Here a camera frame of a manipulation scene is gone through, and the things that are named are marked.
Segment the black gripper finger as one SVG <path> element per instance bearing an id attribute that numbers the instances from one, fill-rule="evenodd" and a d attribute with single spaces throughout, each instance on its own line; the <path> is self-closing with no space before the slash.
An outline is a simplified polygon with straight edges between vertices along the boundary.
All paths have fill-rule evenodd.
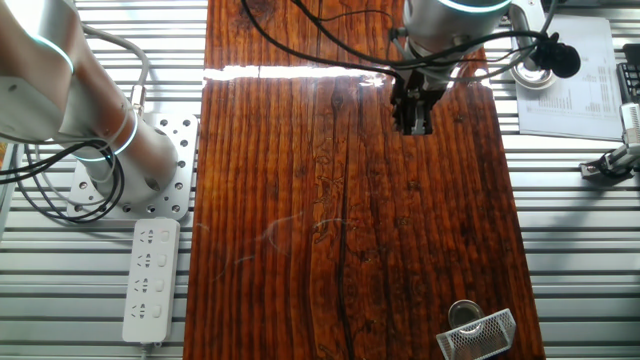
<path id="1" fill-rule="evenodd" d="M 433 126 L 430 111 L 425 107 L 410 107 L 402 112 L 401 132 L 404 135 L 430 135 Z"/>

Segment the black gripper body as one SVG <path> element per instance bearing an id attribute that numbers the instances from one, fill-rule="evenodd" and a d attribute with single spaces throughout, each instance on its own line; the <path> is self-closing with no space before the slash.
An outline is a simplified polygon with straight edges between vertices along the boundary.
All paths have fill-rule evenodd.
<path id="1" fill-rule="evenodd" d="M 422 107 L 426 120 L 431 118 L 431 111 L 435 104 L 443 97 L 443 87 L 429 84 L 427 77 L 418 72 L 409 74 L 396 80 L 391 92 L 392 116 L 395 120 L 410 118 L 413 111 L 411 106 Z"/>

